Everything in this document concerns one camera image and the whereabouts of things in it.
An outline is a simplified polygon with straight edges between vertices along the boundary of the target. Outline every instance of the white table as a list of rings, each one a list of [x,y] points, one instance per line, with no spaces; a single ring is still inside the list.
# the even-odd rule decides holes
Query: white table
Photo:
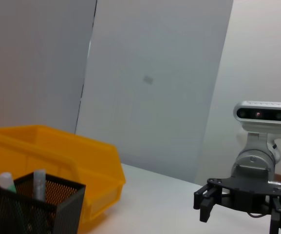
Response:
[[[123,165],[127,183],[119,203],[90,234],[267,234],[270,216],[251,218],[215,205],[207,223],[193,209],[199,185]]]

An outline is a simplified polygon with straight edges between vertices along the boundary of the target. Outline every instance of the pen holder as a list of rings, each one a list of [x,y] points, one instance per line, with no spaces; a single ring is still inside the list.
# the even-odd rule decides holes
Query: pen holder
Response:
[[[85,185],[46,174],[46,202],[33,199],[33,173],[0,187],[0,234],[76,234]]]

